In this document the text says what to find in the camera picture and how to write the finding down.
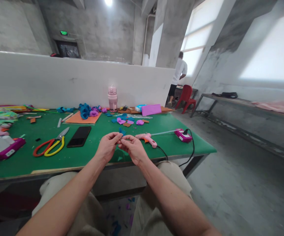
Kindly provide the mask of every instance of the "hand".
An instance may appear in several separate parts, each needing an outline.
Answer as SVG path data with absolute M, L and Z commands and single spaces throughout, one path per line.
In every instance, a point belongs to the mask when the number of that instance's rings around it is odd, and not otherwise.
M 119 144 L 118 147 L 126 151 L 130 155 L 133 163 L 136 166 L 138 166 L 145 160 L 149 160 L 141 141 L 136 137 L 133 137 L 132 135 L 126 135 L 122 137 L 120 141 L 121 144 Z
M 100 140 L 95 156 L 102 158 L 108 163 L 115 153 L 117 144 L 121 144 L 120 138 L 123 134 L 112 132 L 103 136 Z

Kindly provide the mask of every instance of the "beige pants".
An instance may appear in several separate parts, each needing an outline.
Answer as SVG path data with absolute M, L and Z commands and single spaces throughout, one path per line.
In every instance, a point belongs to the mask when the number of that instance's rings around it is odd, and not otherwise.
M 164 161 L 159 163 L 158 168 L 191 198 L 192 188 L 175 163 Z M 44 182 L 40 188 L 41 200 L 32 215 L 36 214 L 76 174 L 76 172 L 67 172 Z M 175 233 L 159 209 L 160 206 L 153 191 L 146 186 L 137 200 L 131 235 L 174 235 Z M 89 193 L 67 235 L 107 235 L 107 228 L 106 217 L 101 205 L 94 195 Z

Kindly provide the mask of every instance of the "doorway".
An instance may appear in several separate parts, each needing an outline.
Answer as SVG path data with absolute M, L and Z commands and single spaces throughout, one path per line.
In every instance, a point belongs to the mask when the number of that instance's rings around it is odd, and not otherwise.
M 63 57 L 79 58 L 77 43 L 56 41 L 59 53 Z

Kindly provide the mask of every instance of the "pink water bottle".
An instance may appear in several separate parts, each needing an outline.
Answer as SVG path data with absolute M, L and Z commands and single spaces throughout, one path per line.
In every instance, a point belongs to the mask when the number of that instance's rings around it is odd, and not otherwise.
M 117 88 L 113 85 L 108 87 L 108 99 L 109 99 L 109 108 L 110 112 L 118 112 L 118 96 L 117 96 Z

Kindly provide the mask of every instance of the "red and yellow scissors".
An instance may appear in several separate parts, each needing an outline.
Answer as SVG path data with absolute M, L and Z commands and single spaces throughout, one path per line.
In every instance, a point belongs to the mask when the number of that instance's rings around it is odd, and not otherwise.
M 38 147 L 36 147 L 36 149 L 33 152 L 33 156 L 34 157 L 40 157 L 42 155 L 49 157 L 49 156 L 53 156 L 54 154 L 57 154 L 59 151 L 62 150 L 62 148 L 64 147 L 64 135 L 69 131 L 69 127 L 66 128 L 65 130 L 63 130 L 55 139 L 50 139 L 49 141 L 39 145 Z M 60 141 L 62 141 L 61 147 L 59 147 L 58 150 L 56 150 L 55 152 L 49 153 L 56 145 L 58 145 L 60 143 Z M 47 148 L 40 154 L 37 154 L 38 150 L 46 145 L 47 143 L 49 143 L 49 145 L 47 146 Z

